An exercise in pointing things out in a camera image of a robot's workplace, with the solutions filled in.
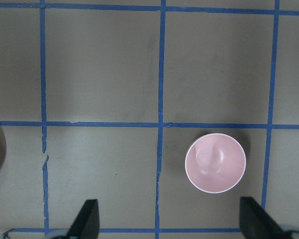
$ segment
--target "pink plastic bowl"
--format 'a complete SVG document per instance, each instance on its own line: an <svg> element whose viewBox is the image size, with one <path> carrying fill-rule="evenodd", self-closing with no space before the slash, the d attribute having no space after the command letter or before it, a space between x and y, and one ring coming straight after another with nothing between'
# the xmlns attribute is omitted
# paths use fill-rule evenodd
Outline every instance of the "pink plastic bowl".
<svg viewBox="0 0 299 239"><path fill-rule="evenodd" d="M211 133L188 149L185 170L190 182L206 193L222 193L235 187L246 169L246 155L237 140Z"/></svg>

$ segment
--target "blue tape grid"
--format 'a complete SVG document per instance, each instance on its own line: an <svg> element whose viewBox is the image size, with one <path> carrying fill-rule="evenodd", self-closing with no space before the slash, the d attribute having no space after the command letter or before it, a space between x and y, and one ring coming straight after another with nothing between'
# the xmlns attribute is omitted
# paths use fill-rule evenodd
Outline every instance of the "blue tape grid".
<svg viewBox="0 0 299 239"><path fill-rule="evenodd" d="M236 9L236 8L212 8L212 7L180 7L166 6L166 0L161 0L161 6L136 6L136 5L102 5L102 4L61 4L61 3L0 3L1 8L39 8L40 9L40 69L41 69L41 122L38 121L0 121L5 126L40 126L42 127L42 152L46 151L46 137L48 126L86 126L86 127L155 127L158 128L157 140L157 174L156 174L156 203L155 203L155 228L154 229L101 229L101 233L155 233L159 239L160 233L237 233L237 228L213 228L213 229L161 229L159 226L159 177L161 173L161 157L163 128L185 127L185 128L258 128L267 130L266 153L264 166L264 179L261 205L266 206L267 182L269 171L269 158L271 146L271 134L273 129L299 129L299 124L273 124L274 92L276 58L278 44L279 15L299 16L299 11L280 10L279 0L275 0L275 9ZM159 79L158 79L158 123L154 122L67 122L47 121L46 118L46 80L45 80L45 9L98 9L98 10L129 10L129 11L160 11L160 39L159 39ZM272 65L270 95L268 107L267 124L235 124L235 123L177 123L163 121L163 79L164 79L164 36L165 17L167 11L178 12L209 12L209 13L233 13L233 14L266 14L274 16ZM12 229L9 232L19 233L48 233L54 229L49 228L48 215L48 171L47 163L49 156L42 167L43 170L43 191L44 191L44 228L43 229Z"/></svg>

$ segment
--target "gray floor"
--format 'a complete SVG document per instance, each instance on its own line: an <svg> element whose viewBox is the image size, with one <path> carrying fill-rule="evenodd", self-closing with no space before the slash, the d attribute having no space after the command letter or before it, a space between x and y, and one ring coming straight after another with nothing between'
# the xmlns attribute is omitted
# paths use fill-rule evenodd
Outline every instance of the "gray floor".
<svg viewBox="0 0 299 239"><path fill-rule="evenodd" d="M160 5L159 0L46 2ZM273 10L275 1L167 0L166 6ZM280 0L280 9L295 13L299 0ZM159 228L187 230L163 230L161 239L242 239L236 233L239 198L262 202L266 153L266 210L278 223L299 226L299 16L279 16L277 62L272 64L273 11L167 11L160 99L160 11L44 12L45 58L37 5L0 7L0 238L10 229L33 229L9 233L11 239L41 239L49 229L68 228L83 202L98 198L106 229L100 239L154 239L159 193ZM272 66L273 121L267 130ZM42 102L48 124L44 153ZM166 124L157 192L159 102ZM125 122L134 127L113 127ZM271 142L266 142L270 131ZM190 144L212 132L233 136L247 155L242 181L217 195L197 190L184 170ZM42 175L47 156L48 228Z"/></svg>

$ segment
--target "pink bowl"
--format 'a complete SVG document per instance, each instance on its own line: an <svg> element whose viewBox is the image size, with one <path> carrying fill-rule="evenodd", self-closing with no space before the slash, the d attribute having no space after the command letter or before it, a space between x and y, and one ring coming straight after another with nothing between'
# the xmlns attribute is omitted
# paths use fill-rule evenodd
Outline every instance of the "pink bowl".
<svg viewBox="0 0 299 239"><path fill-rule="evenodd" d="M237 140L222 133L198 138L188 149L185 170L190 182L206 193L236 186L246 169L246 155Z"/></svg>

